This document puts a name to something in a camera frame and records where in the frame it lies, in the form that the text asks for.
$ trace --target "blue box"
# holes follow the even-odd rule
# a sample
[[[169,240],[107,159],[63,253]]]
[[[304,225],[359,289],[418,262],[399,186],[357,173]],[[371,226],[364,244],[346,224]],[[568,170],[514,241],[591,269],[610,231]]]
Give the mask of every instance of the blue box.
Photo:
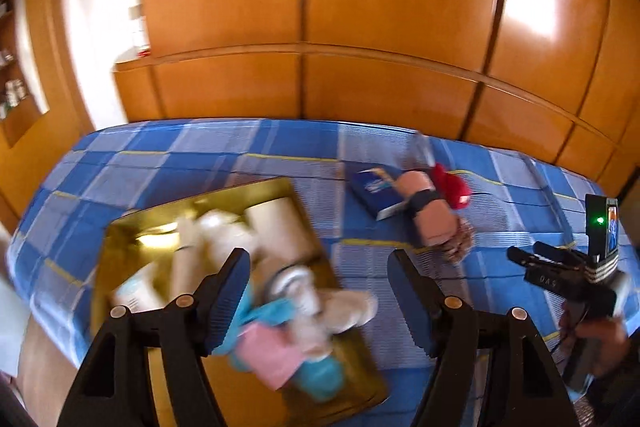
[[[404,199],[394,187],[394,179],[382,167],[356,172],[349,177],[353,193],[377,221],[404,208]]]

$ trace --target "gold box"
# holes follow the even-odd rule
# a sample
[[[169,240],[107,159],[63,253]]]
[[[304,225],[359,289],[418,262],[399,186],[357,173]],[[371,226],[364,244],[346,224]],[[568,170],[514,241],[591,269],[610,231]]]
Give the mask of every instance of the gold box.
[[[200,217],[213,208],[242,216],[254,204],[285,197],[293,201],[314,242],[317,254],[307,266],[316,277],[316,286],[339,288],[331,264],[289,179],[272,178],[172,201],[113,221],[105,233],[95,277],[92,334],[97,333],[110,311],[113,290],[151,261],[158,264],[154,286],[163,298],[167,298],[172,256],[177,247],[176,232],[167,225],[174,223],[177,217]],[[154,242],[157,243],[155,245],[144,246],[137,240],[140,235],[163,235],[164,239]],[[313,402],[292,385],[287,384],[281,391],[272,391],[255,375],[231,368],[226,357],[203,359],[207,377],[228,425],[316,427],[340,421],[382,403],[387,397],[385,382],[374,365],[360,331],[352,329],[335,335],[333,343],[334,356],[343,365],[346,382],[336,398],[322,404]],[[158,349],[150,350],[149,361],[160,425],[175,426]]]

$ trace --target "checkered bedspread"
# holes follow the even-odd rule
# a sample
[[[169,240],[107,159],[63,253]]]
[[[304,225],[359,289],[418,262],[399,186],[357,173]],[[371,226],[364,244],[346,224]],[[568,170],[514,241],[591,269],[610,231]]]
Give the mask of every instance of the checkered bedspread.
[[[404,217],[375,222],[346,188],[348,172],[382,164],[391,174],[433,161],[472,189],[462,210],[476,228],[459,265],[416,255]],[[58,347],[79,365],[89,336],[92,283],[105,227],[128,210],[269,178],[292,178],[342,284],[380,300],[364,327],[390,399],[341,425],[409,425],[433,365],[414,346],[386,280],[386,258],[406,248],[445,293],[476,309],[526,308],[551,346],[560,299],[524,282],[506,259],[511,245],[587,245],[581,200],[600,188],[528,156],[426,137],[402,128],[278,120],[173,120],[128,124],[82,138],[41,185],[14,235],[9,269],[18,293]],[[640,263],[622,234],[620,268],[634,278],[625,316],[640,325]],[[478,371],[482,370],[482,361]],[[467,419],[479,408],[482,382]]]

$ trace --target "metal bolt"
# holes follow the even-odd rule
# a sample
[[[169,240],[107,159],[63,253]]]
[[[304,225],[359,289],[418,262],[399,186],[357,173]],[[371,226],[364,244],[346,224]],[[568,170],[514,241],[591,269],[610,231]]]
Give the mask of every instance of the metal bolt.
[[[462,308],[462,300],[454,296],[447,297],[444,299],[444,305],[452,310],[457,310],[458,308]]]
[[[178,306],[178,308],[188,308],[193,304],[193,297],[188,294],[180,295],[177,299],[175,299],[175,304]]]
[[[522,308],[514,308],[513,310],[511,310],[511,315],[513,315],[513,317],[519,321],[525,320],[528,316],[527,312]]]
[[[114,319],[119,319],[120,317],[124,317],[126,315],[127,309],[124,306],[116,306],[111,309],[111,317]]]

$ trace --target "human hand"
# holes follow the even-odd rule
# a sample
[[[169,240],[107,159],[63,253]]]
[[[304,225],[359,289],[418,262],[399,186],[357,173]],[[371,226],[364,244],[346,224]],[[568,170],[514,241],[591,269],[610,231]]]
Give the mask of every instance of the human hand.
[[[559,322],[561,349],[565,354],[574,349],[576,339],[598,339],[602,343],[598,358],[591,368],[594,377],[602,377],[618,367],[629,352],[631,341],[621,317],[584,321],[575,329],[571,328],[572,323],[572,317],[565,308]]]

